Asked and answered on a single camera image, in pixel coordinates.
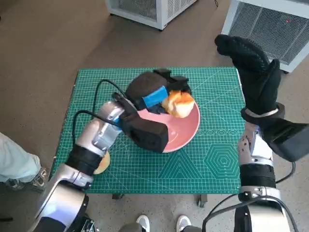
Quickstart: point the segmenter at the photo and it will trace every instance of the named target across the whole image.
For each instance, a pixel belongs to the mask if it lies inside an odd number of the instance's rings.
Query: table
[[[52,171],[65,162],[72,149],[72,118],[78,110],[91,110],[99,80],[108,78],[123,90],[142,72],[154,68],[79,70],[64,121]],[[94,176],[89,193],[238,193],[237,141],[244,121],[244,106],[237,70],[234,67],[169,68],[172,75],[189,78],[193,97],[199,105],[201,123],[196,136],[184,148],[158,154],[137,147],[122,133],[111,147],[111,164]],[[116,89],[103,84],[96,111]],[[80,115],[78,136],[90,120]]]

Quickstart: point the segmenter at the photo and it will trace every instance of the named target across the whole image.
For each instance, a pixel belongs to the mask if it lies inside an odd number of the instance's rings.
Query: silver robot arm
[[[116,121],[123,112],[121,105],[109,101],[101,107],[98,115]],[[65,232],[73,231],[78,226],[88,205],[88,197],[83,190],[91,186],[93,171],[120,132],[118,127],[96,118],[85,126],[70,158],[85,155],[89,160],[78,163],[76,159],[69,161],[69,158],[66,163],[61,164],[41,196],[39,209],[29,232]],[[96,167],[92,166],[92,161],[97,164]]]
[[[259,196],[273,196],[281,200],[276,189],[272,149],[261,138],[259,127],[245,123],[245,131],[238,143],[241,187],[239,200],[248,201]],[[235,211],[235,232],[289,232],[285,210],[279,203],[265,201],[238,208]]]

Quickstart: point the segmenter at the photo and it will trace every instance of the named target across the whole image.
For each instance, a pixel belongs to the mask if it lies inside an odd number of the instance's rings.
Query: person's foot
[[[191,225],[192,224],[190,222],[190,219],[187,216],[182,215],[177,220],[176,232],[181,232],[184,230],[184,228],[186,228],[187,226],[191,226]]]
[[[5,185],[14,191],[21,190],[25,186],[23,182],[20,182],[19,180],[13,180],[13,179],[8,179],[5,182]]]
[[[31,187],[39,192],[42,192],[46,184],[48,182],[48,170],[46,168],[41,167],[38,174],[31,180]]]
[[[150,222],[146,215],[140,215],[136,222],[140,224],[146,230],[146,232],[150,231]]]

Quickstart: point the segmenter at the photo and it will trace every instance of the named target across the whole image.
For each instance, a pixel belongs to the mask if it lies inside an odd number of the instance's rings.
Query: bread roll
[[[162,107],[174,117],[187,117],[195,104],[194,98],[187,92],[174,91],[162,101]]]
[[[93,174],[100,174],[104,172],[107,167],[111,163],[111,156],[110,153],[107,151],[104,158],[101,160],[100,164],[98,165],[98,168],[93,172]]]

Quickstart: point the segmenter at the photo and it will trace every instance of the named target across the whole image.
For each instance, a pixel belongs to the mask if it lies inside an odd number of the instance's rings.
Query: light blue pants
[[[40,168],[39,157],[27,153],[10,138],[0,133],[0,182],[8,179],[30,182]]]

